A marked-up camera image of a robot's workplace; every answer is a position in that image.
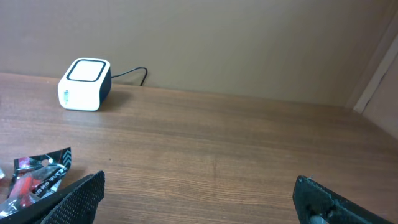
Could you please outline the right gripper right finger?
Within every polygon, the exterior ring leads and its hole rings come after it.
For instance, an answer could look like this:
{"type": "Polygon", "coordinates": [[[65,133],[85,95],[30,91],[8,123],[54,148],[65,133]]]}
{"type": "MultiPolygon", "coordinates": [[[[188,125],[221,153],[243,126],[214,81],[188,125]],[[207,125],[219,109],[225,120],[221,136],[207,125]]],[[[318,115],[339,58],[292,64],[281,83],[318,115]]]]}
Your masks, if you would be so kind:
{"type": "Polygon", "coordinates": [[[304,224],[376,224],[390,222],[304,175],[297,177],[292,199],[298,220],[304,224]]]}

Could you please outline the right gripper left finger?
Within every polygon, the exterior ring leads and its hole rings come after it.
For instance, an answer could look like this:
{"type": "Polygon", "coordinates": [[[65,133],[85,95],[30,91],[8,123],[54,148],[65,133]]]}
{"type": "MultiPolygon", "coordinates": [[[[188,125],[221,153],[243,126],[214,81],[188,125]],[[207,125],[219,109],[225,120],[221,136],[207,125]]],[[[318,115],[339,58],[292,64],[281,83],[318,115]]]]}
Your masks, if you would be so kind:
{"type": "Polygon", "coordinates": [[[99,171],[1,219],[1,224],[93,223],[104,198],[105,174],[99,171]]]}

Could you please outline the red black snack packet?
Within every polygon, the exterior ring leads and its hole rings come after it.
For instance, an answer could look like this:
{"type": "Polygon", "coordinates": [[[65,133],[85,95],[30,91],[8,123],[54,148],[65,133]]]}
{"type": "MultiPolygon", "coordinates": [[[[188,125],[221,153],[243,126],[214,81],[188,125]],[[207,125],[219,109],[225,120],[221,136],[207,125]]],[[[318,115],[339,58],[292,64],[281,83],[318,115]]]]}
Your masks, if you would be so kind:
{"type": "Polygon", "coordinates": [[[72,164],[72,149],[14,159],[14,173],[7,200],[1,204],[6,218],[54,194],[72,164]]]}

